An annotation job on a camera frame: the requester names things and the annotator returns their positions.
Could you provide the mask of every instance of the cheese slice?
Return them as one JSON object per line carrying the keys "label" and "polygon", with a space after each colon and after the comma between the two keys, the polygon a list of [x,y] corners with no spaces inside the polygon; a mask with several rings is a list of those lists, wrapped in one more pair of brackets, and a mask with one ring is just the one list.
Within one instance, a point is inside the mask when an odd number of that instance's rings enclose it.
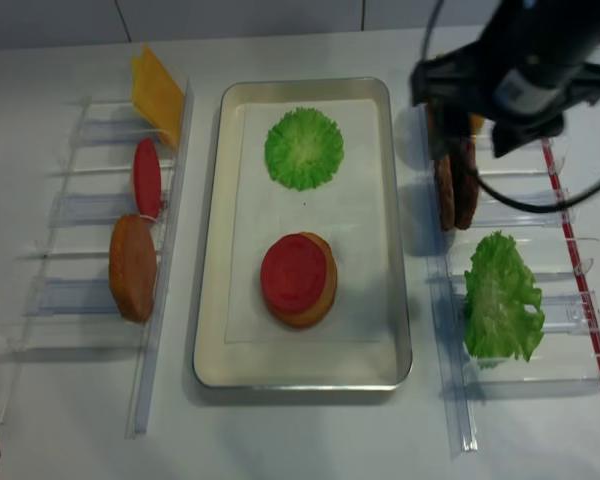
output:
{"label": "cheese slice", "polygon": [[475,113],[470,113],[469,118],[471,119],[471,135],[477,135],[484,125],[484,117],[480,115],[476,115]]}
{"label": "cheese slice", "polygon": [[148,46],[131,61],[133,106],[151,125],[161,130],[160,138],[177,148],[184,94]]}

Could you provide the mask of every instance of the tomato slice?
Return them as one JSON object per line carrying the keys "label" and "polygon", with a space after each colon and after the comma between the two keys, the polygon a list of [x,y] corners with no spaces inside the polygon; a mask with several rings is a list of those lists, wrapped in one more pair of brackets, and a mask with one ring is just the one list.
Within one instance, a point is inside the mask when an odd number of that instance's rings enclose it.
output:
{"label": "tomato slice", "polygon": [[318,300],[327,277],[327,261],[318,245],[301,234],[282,237],[269,249],[260,269],[266,301],[288,313],[300,313]]}
{"label": "tomato slice", "polygon": [[158,218],[162,207],[162,180],[158,152],[150,138],[136,147],[133,159],[133,190],[140,215]]}

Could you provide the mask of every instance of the white tray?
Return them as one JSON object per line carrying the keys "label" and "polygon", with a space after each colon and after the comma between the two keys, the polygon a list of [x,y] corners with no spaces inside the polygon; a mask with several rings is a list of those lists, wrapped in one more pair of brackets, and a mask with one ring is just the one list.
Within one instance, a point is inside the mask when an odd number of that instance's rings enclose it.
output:
{"label": "white tray", "polygon": [[[268,130],[298,106],[335,120],[345,155],[333,180],[289,190],[269,178]],[[267,311],[267,249],[302,231],[323,237],[338,291],[315,327]],[[389,94],[376,79],[238,84],[224,95],[194,350],[208,387],[395,388],[411,367]]]}

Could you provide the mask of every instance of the white table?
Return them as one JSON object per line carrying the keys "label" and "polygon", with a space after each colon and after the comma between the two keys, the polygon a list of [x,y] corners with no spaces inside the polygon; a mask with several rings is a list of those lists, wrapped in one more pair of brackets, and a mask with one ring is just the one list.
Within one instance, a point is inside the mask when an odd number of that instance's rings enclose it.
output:
{"label": "white table", "polygon": [[[439,29],[431,52],[465,44],[478,31]],[[222,93],[239,81],[378,77],[391,94],[399,186],[408,198],[410,155],[419,154],[420,145],[405,113],[407,81],[421,35],[409,30],[152,44],[190,76],[195,106],[149,432],[123,439],[132,352],[35,354],[22,369],[0,428],[0,478],[600,478],[600,393],[481,405],[480,451],[452,458],[429,292],[417,281],[424,260],[408,252],[414,366],[386,402],[210,402],[191,374],[197,229]],[[0,52],[0,320],[21,313],[28,281],[22,274],[30,267],[15,257],[45,228],[54,179],[44,174],[53,169],[73,118],[63,102],[88,91],[115,97],[106,66],[137,51],[136,45],[116,45]],[[575,192],[600,175],[600,107],[574,109],[569,120],[572,147],[562,181]],[[401,209],[412,221],[404,203]],[[580,209],[575,229],[600,238],[600,197]],[[596,262],[589,283],[600,304],[600,252]],[[0,341],[0,405],[11,372]]]}

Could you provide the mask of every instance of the green lettuce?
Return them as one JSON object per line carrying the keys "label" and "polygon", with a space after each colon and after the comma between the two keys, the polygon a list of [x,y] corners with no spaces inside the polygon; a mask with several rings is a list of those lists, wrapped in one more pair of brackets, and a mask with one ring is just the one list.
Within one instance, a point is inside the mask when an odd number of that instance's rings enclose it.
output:
{"label": "green lettuce", "polygon": [[465,272],[464,342],[477,358],[521,355],[527,362],[542,340],[542,290],[512,237],[494,232],[480,241]]}
{"label": "green lettuce", "polygon": [[269,176],[287,188],[306,190],[328,182],[344,157],[336,122],[315,108],[287,112],[267,134]]}

